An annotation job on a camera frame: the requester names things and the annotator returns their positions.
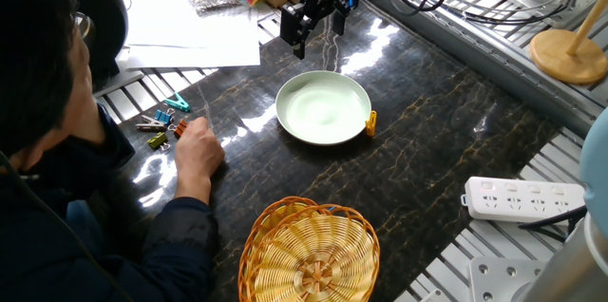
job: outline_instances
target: wicker basket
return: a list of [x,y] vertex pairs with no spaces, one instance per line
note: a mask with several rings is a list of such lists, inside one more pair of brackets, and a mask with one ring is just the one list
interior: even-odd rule
[[337,205],[286,216],[249,250],[239,297],[248,302],[367,301],[380,263],[371,225]]
[[245,243],[238,267],[238,299],[241,302],[245,301],[245,277],[247,275],[247,268],[249,267],[248,262],[262,238],[285,217],[297,213],[306,207],[316,205],[314,201],[308,198],[287,197],[266,207],[264,212],[257,218]]

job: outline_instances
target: wooden stand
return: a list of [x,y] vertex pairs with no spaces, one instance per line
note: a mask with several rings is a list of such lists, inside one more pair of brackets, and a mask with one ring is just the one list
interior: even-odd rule
[[530,56],[536,66],[565,83],[589,85],[601,80],[606,75],[608,61],[587,34],[606,5],[608,0],[598,0],[577,33],[551,29],[534,36]]

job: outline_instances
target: orange clip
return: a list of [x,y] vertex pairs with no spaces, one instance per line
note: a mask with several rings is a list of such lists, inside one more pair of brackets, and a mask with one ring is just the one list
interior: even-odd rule
[[179,139],[181,135],[183,135],[183,132],[186,130],[186,127],[188,127],[188,122],[185,120],[181,120],[178,124],[178,127],[173,131],[175,137]]
[[368,136],[373,137],[376,134],[376,120],[378,118],[378,114],[376,111],[372,111],[370,113],[370,119],[365,121],[365,131]]

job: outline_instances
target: colored clip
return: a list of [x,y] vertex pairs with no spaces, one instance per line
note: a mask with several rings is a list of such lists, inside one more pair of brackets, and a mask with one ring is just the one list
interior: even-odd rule
[[183,135],[183,132],[186,130],[186,127],[188,127],[188,122],[185,120],[181,120],[178,127],[173,130],[173,134],[175,135],[175,137],[179,139],[181,135]]
[[168,126],[173,118],[169,114],[166,114],[160,110],[156,110],[156,116],[154,116],[154,119],[159,122],[163,122],[165,125]]
[[181,98],[180,94],[178,92],[175,92],[175,96],[176,98],[178,98],[176,101],[165,99],[164,102],[169,106],[175,107],[183,112],[190,112],[190,105],[184,99]]
[[365,132],[368,136],[373,137],[376,134],[376,119],[378,118],[378,114],[376,111],[372,111],[370,113],[370,119],[365,121]]
[[146,123],[136,124],[135,127],[138,131],[164,131],[167,129],[167,126],[163,122],[157,121],[154,118],[142,116],[142,119]]
[[167,142],[167,135],[164,132],[159,132],[156,136],[148,140],[148,145],[154,150],[157,150],[161,145]]

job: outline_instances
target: marble surface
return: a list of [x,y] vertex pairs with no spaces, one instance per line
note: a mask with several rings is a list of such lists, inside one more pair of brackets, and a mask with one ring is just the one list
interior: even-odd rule
[[[372,301],[394,300],[468,224],[459,196],[471,176],[512,178],[557,126],[435,45],[362,5],[337,37],[329,19],[300,61],[280,39],[261,49],[261,66],[223,68],[181,92],[210,120],[226,150],[214,176],[212,209],[221,251],[211,301],[237,301],[238,262],[257,216],[287,196],[359,211],[381,245]],[[276,119],[275,96],[295,75],[328,69],[352,77],[378,112],[377,134],[333,146],[300,142]],[[145,112],[153,116],[157,107]],[[173,197],[173,149],[152,151],[150,134],[121,129],[137,149],[125,168],[131,188],[109,191],[104,208],[139,244],[152,216]],[[168,135],[175,145],[176,139]]]

